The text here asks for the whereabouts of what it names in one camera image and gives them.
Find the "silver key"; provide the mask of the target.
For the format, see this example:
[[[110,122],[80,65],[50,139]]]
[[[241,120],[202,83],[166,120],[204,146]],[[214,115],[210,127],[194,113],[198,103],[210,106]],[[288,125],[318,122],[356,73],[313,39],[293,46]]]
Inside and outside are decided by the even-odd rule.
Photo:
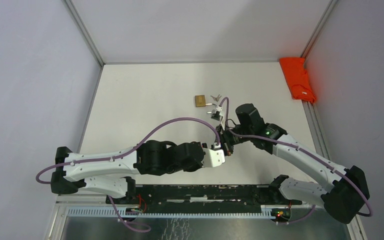
[[[221,99],[221,95],[220,94],[218,94],[217,96],[213,96],[213,95],[210,95],[210,97],[215,101],[215,102],[219,102],[220,101],[220,99]]]

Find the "large brass padlock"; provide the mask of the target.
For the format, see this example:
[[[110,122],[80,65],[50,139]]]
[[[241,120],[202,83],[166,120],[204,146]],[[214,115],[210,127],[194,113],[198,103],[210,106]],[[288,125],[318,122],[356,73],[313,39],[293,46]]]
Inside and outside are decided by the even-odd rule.
[[[194,105],[196,108],[205,108],[206,114],[213,114],[216,111],[217,105],[213,102],[206,100],[205,95],[195,95],[194,96]]]

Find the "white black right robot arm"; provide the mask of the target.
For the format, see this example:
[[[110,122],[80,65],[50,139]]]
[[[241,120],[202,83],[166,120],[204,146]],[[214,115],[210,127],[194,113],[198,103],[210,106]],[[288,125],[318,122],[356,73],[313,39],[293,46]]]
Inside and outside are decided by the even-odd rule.
[[[269,199],[275,204],[297,200],[322,207],[333,219],[349,224],[355,216],[370,217],[373,211],[361,212],[368,206],[370,192],[365,173],[357,166],[347,168],[324,158],[299,143],[285,129],[265,122],[252,103],[235,110],[239,124],[233,128],[219,125],[222,149],[231,155],[234,146],[251,142],[257,149],[294,165],[312,178],[312,182],[280,175],[270,184]]]

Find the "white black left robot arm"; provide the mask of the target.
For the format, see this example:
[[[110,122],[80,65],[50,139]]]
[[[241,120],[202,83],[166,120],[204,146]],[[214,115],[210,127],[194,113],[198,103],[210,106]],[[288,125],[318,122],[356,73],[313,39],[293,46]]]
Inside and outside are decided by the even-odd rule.
[[[58,166],[51,175],[50,187],[58,195],[74,194],[84,188],[131,204],[137,198],[132,175],[194,172],[204,167],[207,155],[201,143],[194,141],[177,145],[149,140],[138,149],[101,154],[75,153],[62,146],[56,151]]]

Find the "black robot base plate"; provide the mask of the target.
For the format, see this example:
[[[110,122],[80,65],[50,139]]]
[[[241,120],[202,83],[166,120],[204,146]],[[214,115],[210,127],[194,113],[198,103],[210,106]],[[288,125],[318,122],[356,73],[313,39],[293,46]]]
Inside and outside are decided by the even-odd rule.
[[[268,184],[255,185],[136,185],[132,193],[115,198],[116,205],[140,207],[146,214],[260,213],[261,206],[301,205]]]

